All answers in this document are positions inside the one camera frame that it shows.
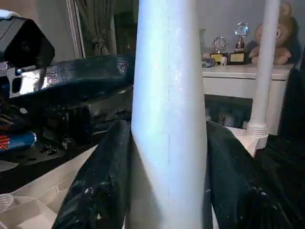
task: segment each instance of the wall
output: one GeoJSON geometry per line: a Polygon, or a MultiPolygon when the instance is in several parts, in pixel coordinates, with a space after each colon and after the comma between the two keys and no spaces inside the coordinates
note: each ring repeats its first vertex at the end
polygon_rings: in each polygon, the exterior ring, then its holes
{"type": "Polygon", "coordinates": [[[53,62],[75,58],[65,0],[0,0],[0,9],[33,19],[55,48],[53,62]]]}
{"type": "MultiPolygon", "coordinates": [[[[288,0],[292,5],[292,16],[299,26],[298,44],[295,52],[303,52],[305,46],[305,1],[288,0]]],[[[210,52],[215,37],[224,36],[228,41],[226,52],[232,52],[237,38],[233,34],[236,24],[249,23],[252,31],[245,43],[254,40],[254,32],[262,23],[265,0],[198,0],[199,29],[205,29],[201,36],[202,52],[210,52]]]]}

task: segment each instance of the gold trophy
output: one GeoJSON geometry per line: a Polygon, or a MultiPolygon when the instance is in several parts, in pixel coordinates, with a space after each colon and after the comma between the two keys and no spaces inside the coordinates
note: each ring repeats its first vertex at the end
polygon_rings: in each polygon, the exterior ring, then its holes
{"type": "Polygon", "coordinates": [[[235,52],[230,54],[228,64],[246,64],[243,38],[248,36],[249,31],[250,28],[247,23],[241,22],[237,24],[237,29],[234,30],[234,34],[238,37],[238,41],[235,45],[235,52]]]}
{"type": "Polygon", "coordinates": [[[213,48],[216,51],[216,53],[211,53],[210,57],[215,58],[215,61],[220,64],[221,58],[226,57],[228,58],[228,53],[221,53],[221,50],[224,49],[227,45],[227,40],[222,37],[216,37],[214,42],[213,42],[213,48]]]}

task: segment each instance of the green curtain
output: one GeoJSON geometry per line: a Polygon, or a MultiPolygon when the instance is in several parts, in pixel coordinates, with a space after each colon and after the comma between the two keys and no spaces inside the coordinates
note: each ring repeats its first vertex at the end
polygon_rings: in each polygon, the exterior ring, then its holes
{"type": "Polygon", "coordinates": [[[111,54],[111,22],[115,0],[75,0],[89,31],[94,55],[111,54]]]}

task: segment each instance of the white pole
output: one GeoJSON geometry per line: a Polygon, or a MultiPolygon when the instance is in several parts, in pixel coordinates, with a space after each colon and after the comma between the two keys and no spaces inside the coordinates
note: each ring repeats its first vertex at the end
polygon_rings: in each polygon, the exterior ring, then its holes
{"type": "Polygon", "coordinates": [[[247,134],[258,138],[257,149],[264,148],[268,139],[267,113],[279,12],[280,0],[266,0],[257,66],[256,91],[251,119],[247,126],[247,134]]]}
{"type": "Polygon", "coordinates": [[[129,229],[202,229],[206,125],[197,0],[140,0],[129,229]]]}

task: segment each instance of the white cabinet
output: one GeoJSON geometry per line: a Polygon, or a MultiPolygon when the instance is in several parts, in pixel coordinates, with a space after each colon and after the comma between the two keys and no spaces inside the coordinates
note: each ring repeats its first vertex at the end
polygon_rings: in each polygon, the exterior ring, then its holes
{"type": "MultiPolygon", "coordinates": [[[[272,135],[278,132],[287,80],[292,67],[275,65],[273,69],[267,118],[269,134],[272,135]]],[[[256,72],[257,66],[253,64],[203,68],[204,93],[253,99],[256,72]]]]}

